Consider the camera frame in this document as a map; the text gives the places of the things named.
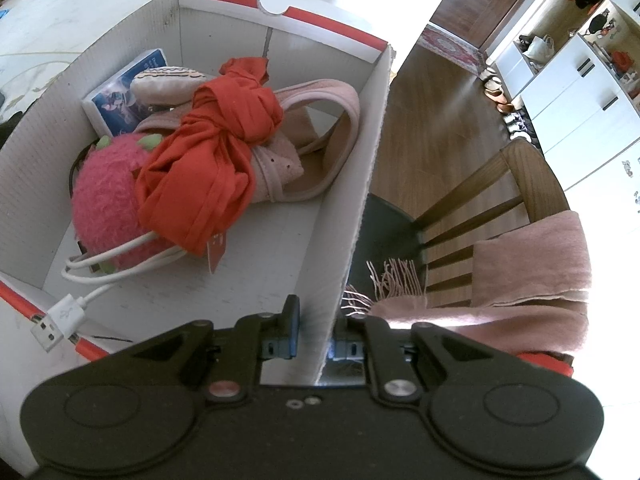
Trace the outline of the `white cardboard box red trim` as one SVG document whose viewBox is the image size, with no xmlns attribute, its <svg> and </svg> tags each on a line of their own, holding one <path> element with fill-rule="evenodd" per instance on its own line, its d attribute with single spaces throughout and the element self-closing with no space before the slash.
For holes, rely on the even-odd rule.
<svg viewBox="0 0 640 480">
<path fill-rule="evenodd" d="M 218 268 L 186 257 L 122 283 L 90 307 L 87 330 L 115 348 L 185 322 L 220 326 L 278 310 L 299 296 L 298 357 L 275 362 L 268 382 L 311 384 L 329 336 L 356 246 L 380 140 L 393 52 L 387 38 L 321 0 L 10 0 L 1 21 L 1 62 L 63 60 L 1 151 L 1 456 L 29 474 L 36 462 L 20 411 L 44 380 L 81 366 L 69 342 L 43 350 L 27 306 L 48 308 L 82 295 L 61 271 L 78 251 L 67 176 L 94 137 L 82 98 L 144 50 L 169 62 L 216 73 L 229 58 L 263 55 L 271 87 L 321 78 L 351 84 L 361 104 L 352 154 L 326 194 L 297 204 L 251 206 L 232 226 Z"/>
</svg>

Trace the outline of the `wooden chair near right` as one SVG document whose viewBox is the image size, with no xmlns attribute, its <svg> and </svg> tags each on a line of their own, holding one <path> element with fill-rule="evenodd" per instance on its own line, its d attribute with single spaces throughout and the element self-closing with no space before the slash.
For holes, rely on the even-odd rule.
<svg viewBox="0 0 640 480">
<path fill-rule="evenodd" d="M 409 260 L 432 306 L 468 306 L 475 243 L 566 210 L 544 155 L 514 140 L 420 216 L 369 196 L 346 288 L 371 296 L 371 270 L 382 271 L 390 259 Z"/>
</svg>

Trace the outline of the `red knotted cloth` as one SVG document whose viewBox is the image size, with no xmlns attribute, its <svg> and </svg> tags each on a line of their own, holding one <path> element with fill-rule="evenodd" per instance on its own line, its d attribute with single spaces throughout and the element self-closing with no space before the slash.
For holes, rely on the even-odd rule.
<svg viewBox="0 0 640 480">
<path fill-rule="evenodd" d="M 232 58 L 195 90 L 190 112 L 137 176 L 138 219 L 146 230 L 201 256 L 242 216 L 256 188 L 252 148 L 283 119 L 268 79 L 266 58 Z"/>
</svg>

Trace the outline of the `pink fringed scarf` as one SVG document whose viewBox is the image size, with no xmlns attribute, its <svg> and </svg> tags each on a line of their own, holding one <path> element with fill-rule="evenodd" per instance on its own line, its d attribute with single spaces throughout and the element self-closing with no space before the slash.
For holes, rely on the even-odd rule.
<svg viewBox="0 0 640 480">
<path fill-rule="evenodd" d="M 431 323 L 511 354 L 573 354 L 587 335 L 591 266 L 572 210 L 475 243 L 468 306 L 432 306 L 409 260 L 387 260 L 369 278 L 373 295 L 348 286 L 342 308 L 395 330 Z"/>
</svg>

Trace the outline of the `pink sandal shoe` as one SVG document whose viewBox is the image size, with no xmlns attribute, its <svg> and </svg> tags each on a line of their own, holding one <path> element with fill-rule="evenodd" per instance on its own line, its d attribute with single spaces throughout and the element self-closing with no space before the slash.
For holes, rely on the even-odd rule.
<svg viewBox="0 0 640 480">
<path fill-rule="evenodd" d="M 350 84 L 319 79 L 273 91 L 283 110 L 277 131 L 252 148 L 256 188 L 251 203 L 301 202 L 321 194 L 341 171 L 359 133 L 358 93 Z M 164 139 L 180 126 L 192 100 L 156 106 L 137 133 Z"/>
</svg>

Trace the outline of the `pink plush strawberry toy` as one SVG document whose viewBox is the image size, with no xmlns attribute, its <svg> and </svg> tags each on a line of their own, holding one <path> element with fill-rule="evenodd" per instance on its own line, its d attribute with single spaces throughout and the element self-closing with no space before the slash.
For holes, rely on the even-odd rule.
<svg viewBox="0 0 640 480">
<path fill-rule="evenodd" d="M 169 240 L 149 237 L 139 220 L 137 178 L 163 140 L 159 133 L 104 136 L 73 170 L 70 206 L 77 241 L 87 257 L 104 257 L 93 268 L 113 274 L 183 256 Z"/>
</svg>

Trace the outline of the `shoes on floor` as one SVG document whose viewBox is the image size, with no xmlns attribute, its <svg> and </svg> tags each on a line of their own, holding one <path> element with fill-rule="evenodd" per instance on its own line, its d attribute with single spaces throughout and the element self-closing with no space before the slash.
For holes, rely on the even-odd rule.
<svg viewBox="0 0 640 480">
<path fill-rule="evenodd" d="M 525 139 L 529 143 L 534 143 L 534 128 L 523 104 L 512 102 L 504 91 L 502 80 L 497 72 L 490 67 L 484 68 L 478 78 L 483 84 L 484 95 L 495 104 L 498 113 L 502 116 L 509 138 Z"/>
</svg>

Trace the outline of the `beige embroidered pouch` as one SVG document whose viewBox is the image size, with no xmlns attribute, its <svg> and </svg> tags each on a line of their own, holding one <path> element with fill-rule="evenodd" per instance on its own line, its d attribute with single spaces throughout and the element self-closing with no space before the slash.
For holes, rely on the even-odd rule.
<svg viewBox="0 0 640 480">
<path fill-rule="evenodd" d="M 196 89 L 212 79 L 192 68 L 154 67 L 134 76 L 130 90 L 145 105 L 175 107 L 191 101 Z"/>
</svg>

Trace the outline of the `blue white card box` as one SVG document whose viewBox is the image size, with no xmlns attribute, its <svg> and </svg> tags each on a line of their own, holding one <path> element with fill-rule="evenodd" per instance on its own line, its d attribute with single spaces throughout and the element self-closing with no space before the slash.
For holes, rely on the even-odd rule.
<svg viewBox="0 0 640 480">
<path fill-rule="evenodd" d="M 151 115 L 149 107 L 137 101 L 131 83 L 144 70 L 166 65 L 162 49 L 143 51 L 82 99 L 82 109 L 99 138 L 132 133 Z"/>
</svg>

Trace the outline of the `red patterned doormat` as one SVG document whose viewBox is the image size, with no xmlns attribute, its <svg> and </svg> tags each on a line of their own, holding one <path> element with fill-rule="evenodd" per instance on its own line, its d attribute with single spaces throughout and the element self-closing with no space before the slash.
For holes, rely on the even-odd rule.
<svg viewBox="0 0 640 480">
<path fill-rule="evenodd" d="M 416 43 L 471 74 L 479 75 L 485 68 L 480 50 L 436 24 L 428 23 Z"/>
</svg>

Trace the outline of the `white tote bag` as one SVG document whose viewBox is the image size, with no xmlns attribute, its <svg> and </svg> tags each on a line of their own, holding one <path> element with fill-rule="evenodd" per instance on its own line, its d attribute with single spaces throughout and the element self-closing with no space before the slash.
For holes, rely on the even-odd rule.
<svg viewBox="0 0 640 480">
<path fill-rule="evenodd" d="M 542 38 L 535 36 L 524 52 L 526 58 L 539 64 L 546 64 L 553 58 L 554 54 L 554 40 L 550 36 L 543 36 Z"/>
</svg>

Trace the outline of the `white tall cabinet right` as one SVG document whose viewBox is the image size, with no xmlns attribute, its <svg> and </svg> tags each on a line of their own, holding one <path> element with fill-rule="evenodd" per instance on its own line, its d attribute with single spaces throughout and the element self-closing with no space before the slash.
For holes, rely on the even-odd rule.
<svg viewBox="0 0 640 480">
<path fill-rule="evenodd" d="M 603 0 L 538 66 L 516 44 L 496 59 L 506 93 L 569 190 L 609 162 L 639 157 L 639 0 Z"/>
</svg>

